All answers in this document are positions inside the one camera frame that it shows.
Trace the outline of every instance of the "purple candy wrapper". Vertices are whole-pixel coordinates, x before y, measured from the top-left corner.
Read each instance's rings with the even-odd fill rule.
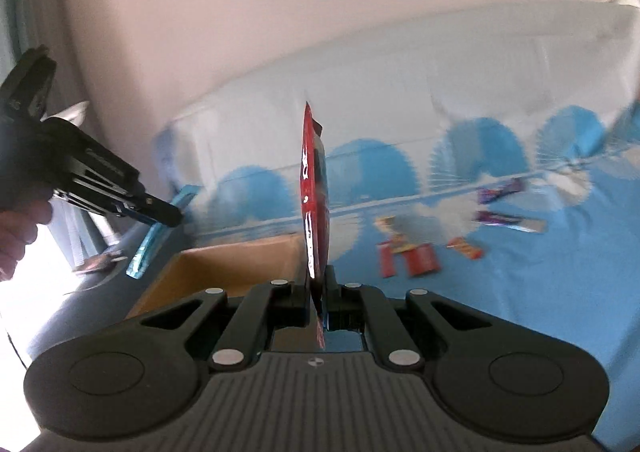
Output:
[[[478,203],[480,205],[486,205],[494,202],[500,197],[508,196],[509,194],[515,194],[524,190],[524,181],[522,178],[514,177],[505,186],[501,186],[498,189],[491,190],[489,188],[478,188]]]
[[[546,231],[546,221],[527,219],[516,215],[504,215],[503,213],[478,212],[476,213],[475,221],[486,226],[504,226],[505,228],[517,229],[528,233],[543,233]]]

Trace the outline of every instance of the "circular marker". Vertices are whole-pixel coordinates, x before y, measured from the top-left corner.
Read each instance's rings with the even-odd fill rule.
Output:
[[[420,361],[420,355],[409,349],[396,349],[389,353],[389,361],[396,366],[414,366]]]
[[[211,359],[219,366],[234,366],[244,360],[244,355],[237,349],[220,349],[213,353]]]

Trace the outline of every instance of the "human hand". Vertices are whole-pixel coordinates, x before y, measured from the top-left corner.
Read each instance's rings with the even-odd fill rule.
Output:
[[[51,221],[50,191],[40,193],[34,200],[15,211],[0,212],[0,281],[14,276],[15,266],[24,257],[27,244],[38,236],[38,226]]]

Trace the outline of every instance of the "brown box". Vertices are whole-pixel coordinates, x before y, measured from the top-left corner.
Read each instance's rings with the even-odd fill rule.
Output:
[[[188,249],[175,255],[143,293],[127,317],[166,306],[210,287],[229,297],[244,296],[252,286],[275,278],[305,278],[302,234]]]

